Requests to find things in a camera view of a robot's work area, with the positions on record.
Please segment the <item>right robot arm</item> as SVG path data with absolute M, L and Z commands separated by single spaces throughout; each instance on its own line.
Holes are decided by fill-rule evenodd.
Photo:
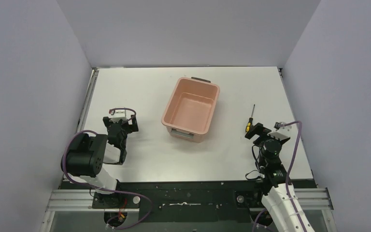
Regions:
M 258 148 L 253 153 L 260 182 L 261 203 L 272 218 L 280 232 L 312 232 L 309 223 L 295 193 L 290 180 L 290 173 L 296 158 L 300 134 L 297 134 L 293 155 L 288 168 L 280 159 L 283 145 L 291 138 L 292 123 L 276 122 L 274 130 L 268 129 L 261 123 L 253 124 L 249 120 L 245 127 L 245 138 L 252 139 L 253 146 Z

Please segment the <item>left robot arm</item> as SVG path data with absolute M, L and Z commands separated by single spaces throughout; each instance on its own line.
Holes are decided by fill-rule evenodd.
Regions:
M 105 116 L 103 123 L 106 134 L 84 130 L 75 135 L 65 150 L 61 169 L 68 175 L 79 177 L 83 183 L 98 194 L 115 194 L 119 181 L 113 178 L 103 164 L 122 165 L 127 156 L 127 138 L 130 133 L 138 132 L 136 116 Z

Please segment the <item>black yellow screwdriver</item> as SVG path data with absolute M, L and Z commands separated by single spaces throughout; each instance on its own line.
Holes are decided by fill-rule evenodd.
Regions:
M 250 127 L 251 127 L 252 124 L 253 124 L 253 115 L 254 115 L 255 107 L 256 107 L 256 105 L 253 104 L 253 108 L 252 108 L 251 115 L 250 115 L 250 117 L 249 117 L 249 119 L 248 119 L 248 122 L 247 122 L 247 124 L 246 124 L 246 126 L 245 126 L 245 132 L 246 132 L 246 133 L 249 132 Z

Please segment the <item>pink plastic bin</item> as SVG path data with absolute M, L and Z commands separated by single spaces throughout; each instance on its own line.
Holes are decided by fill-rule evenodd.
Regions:
M 171 136 L 201 143 L 208 134 L 220 87 L 197 77 L 178 79 L 161 123 Z

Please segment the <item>aluminium frame rail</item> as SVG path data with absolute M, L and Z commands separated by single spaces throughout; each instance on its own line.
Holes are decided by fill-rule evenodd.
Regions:
M 296 197 L 303 210 L 332 210 L 333 204 L 326 188 L 297 188 Z M 47 212 L 118 212 L 117 208 L 94 208 L 94 198 L 86 189 L 58 189 L 51 193 Z

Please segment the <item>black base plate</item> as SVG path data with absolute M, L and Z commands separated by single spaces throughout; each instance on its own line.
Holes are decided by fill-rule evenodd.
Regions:
M 128 210 L 139 213 L 138 220 L 157 222 L 247 223 L 258 216 L 252 209 L 263 208 L 263 195 L 269 185 L 254 181 L 205 182 L 126 182 L 117 184 L 123 194 L 96 193 L 91 207 L 105 209 L 105 223 L 122 228 L 131 225 Z

